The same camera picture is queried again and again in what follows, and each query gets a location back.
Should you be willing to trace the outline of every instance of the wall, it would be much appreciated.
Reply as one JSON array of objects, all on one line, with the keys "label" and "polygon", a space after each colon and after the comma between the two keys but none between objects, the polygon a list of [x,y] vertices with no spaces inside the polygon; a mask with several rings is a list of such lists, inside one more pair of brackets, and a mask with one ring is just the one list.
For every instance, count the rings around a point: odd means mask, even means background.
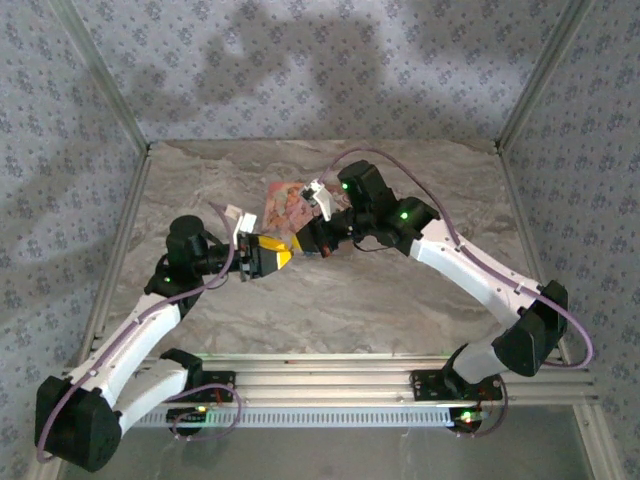
[{"label": "wall", "polygon": [[90,0],[148,140],[497,138],[564,0]]},{"label": "wall", "polygon": [[[596,345],[595,380],[640,478],[640,5],[595,2],[507,152],[549,276]],[[583,355],[578,338],[571,343]]]},{"label": "wall", "polygon": [[0,13],[0,478],[33,455],[37,386],[77,350],[138,152],[48,2]]}]

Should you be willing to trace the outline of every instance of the blue floral wallpaper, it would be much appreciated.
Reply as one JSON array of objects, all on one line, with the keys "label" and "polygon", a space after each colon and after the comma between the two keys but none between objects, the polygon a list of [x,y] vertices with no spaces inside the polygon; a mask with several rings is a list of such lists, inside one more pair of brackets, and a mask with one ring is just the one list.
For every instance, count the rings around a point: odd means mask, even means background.
[{"label": "blue floral wallpaper", "polygon": [[497,138],[564,0],[77,2],[149,141]]},{"label": "blue floral wallpaper", "polygon": [[[640,478],[640,3],[595,2],[508,152],[549,275],[593,334],[595,380]],[[576,355],[580,339],[572,338]]]},{"label": "blue floral wallpaper", "polygon": [[0,478],[78,349],[138,153],[45,0],[0,12]]}]

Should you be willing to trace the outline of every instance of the black cable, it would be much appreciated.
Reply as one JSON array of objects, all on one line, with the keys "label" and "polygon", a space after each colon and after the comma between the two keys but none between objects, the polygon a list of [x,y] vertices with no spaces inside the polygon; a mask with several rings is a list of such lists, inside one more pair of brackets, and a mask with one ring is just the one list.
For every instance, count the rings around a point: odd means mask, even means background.
[{"label": "black cable", "polygon": [[459,421],[459,420],[455,420],[455,421],[453,422],[453,424],[454,424],[454,426],[456,426],[456,427],[458,427],[458,428],[464,428],[464,429],[466,430],[466,432],[464,432],[464,435],[465,435],[465,436],[467,436],[467,435],[472,436],[472,435],[473,435],[473,433],[474,433],[474,432],[473,432],[473,428],[472,428],[472,427],[470,427],[469,425],[467,425],[467,424],[466,424],[466,423],[464,423],[464,422],[461,422],[461,421]]},{"label": "black cable", "polygon": [[219,283],[218,285],[214,285],[213,287],[209,287],[209,288],[207,288],[207,290],[217,290],[218,288],[220,288],[223,285],[225,285],[228,281],[229,281],[229,274],[227,274],[224,277],[222,277],[222,283]]},{"label": "black cable", "polygon": [[353,246],[356,247],[361,252],[365,252],[365,253],[380,252],[382,250],[389,250],[390,248],[392,248],[392,247],[380,247],[380,248],[373,248],[371,250],[366,250],[366,249],[362,248],[361,246],[359,246],[355,241],[353,242]]},{"label": "black cable", "polygon": [[204,232],[204,238],[209,240],[214,245],[222,245],[223,244],[222,241],[220,241],[220,239],[218,237],[216,237],[213,233],[208,232],[206,230]]}]

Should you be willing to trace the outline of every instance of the gray marble table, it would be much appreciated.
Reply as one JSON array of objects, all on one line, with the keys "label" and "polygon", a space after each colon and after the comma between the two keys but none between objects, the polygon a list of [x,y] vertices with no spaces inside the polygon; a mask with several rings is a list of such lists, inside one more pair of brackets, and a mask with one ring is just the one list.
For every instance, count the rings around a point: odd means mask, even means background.
[{"label": "gray marble table", "polygon": [[[207,201],[231,203],[259,215],[276,181],[316,178],[352,141],[181,141],[150,151],[128,251],[111,299],[107,330],[121,322],[142,293],[171,221],[200,216],[224,238]],[[522,273],[525,256],[498,158],[447,141],[379,141],[441,197],[457,229]],[[422,196],[404,174],[373,154],[399,196]],[[420,353],[446,354],[495,326],[491,315],[439,273],[395,251],[353,251],[329,259],[296,256],[264,279],[236,276],[206,292],[186,319],[154,350],[192,353]]]}]

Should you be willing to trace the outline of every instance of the metal frame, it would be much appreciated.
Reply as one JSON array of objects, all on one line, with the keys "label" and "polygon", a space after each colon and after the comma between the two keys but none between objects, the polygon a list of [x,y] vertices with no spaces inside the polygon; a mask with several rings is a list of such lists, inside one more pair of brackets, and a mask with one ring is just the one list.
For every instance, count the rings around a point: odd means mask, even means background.
[{"label": "metal frame", "polygon": [[[414,401],[409,381],[411,372],[442,368],[447,358],[441,356],[229,354],[201,357],[205,370],[236,372],[238,393],[249,408],[411,405],[448,409],[474,405],[469,401]],[[143,366],[153,362],[149,359]],[[586,370],[544,367],[532,378],[513,373],[504,374],[503,378],[512,405],[588,405],[598,400]]]},{"label": "metal frame", "polygon": [[558,21],[551,32],[529,81],[518,97],[500,136],[498,137],[498,153],[508,152],[514,141],[524,128],[533,108],[542,95],[549,79],[564,58],[582,21],[595,0],[569,0],[560,13]]},{"label": "metal frame", "polygon": [[[527,264],[535,278],[542,283],[547,283],[548,278],[542,268],[540,255],[533,240],[533,234],[529,228],[529,224],[526,222],[522,200],[517,193],[513,173],[509,168],[508,159],[505,157],[506,155],[500,154],[500,165],[507,183],[507,193],[513,207],[516,227],[520,232]],[[571,358],[571,353],[564,340],[560,341],[559,349],[567,363],[575,361],[575,359]],[[613,437],[607,425],[602,406],[600,404],[576,405],[573,407],[573,411],[576,416],[576,421],[578,422],[582,442],[585,446],[594,477],[597,480],[625,480],[626,475],[624,474],[618,452],[613,443]]]},{"label": "metal frame", "polygon": [[122,220],[118,225],[113,250],[111,251],[109,263],[107,264],[107,270],[102,278],[98,294],[93,303],[93,308],[89,314],[89,321],[87,322],[84,339],[80,347],[78,365],[89,357],[89,352],[92,349],[95,349],[95,340],[97,337],[100,337],[100,334],[104,330],[105,320],[109,311],[109,302],[116,289],[118,276],[120,275],[124,257],[127,253],[129,238],[131,238],[138,207],[142,199],[142,192],[144,191],[144,185],[147,180],[147,175],[149,174],[150,164],[148,152],[145,152],[134,173],[127,202],[125,203],[122,213]]},{"label": "metal frame", "polygon": [[91,78],[104,95],[113,114],[118,118],[138,151],[146,151],[147,140],[136,122],[135,115],[120,90],[118,90],[115,79],[109,73],[102,55],[100,55],[98,48],[93,43],[93,39],[87,31],[82,18],[78,15],[73,2],[71,0],[49,0],[49,3],[77,48],[82,60],[84,60]]}]

